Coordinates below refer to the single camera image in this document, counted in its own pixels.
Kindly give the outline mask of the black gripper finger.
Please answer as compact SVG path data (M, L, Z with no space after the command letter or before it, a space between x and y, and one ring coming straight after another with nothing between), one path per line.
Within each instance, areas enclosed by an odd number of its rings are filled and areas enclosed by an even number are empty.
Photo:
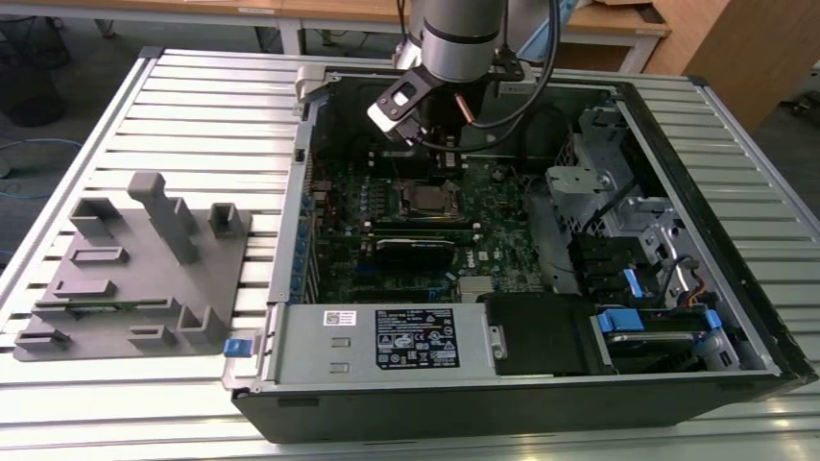
M447 138L442 145L447 150L435 150L435 170L434 177L440 179L460 179L463 177L463 156L451 151L458 146L456 138Z

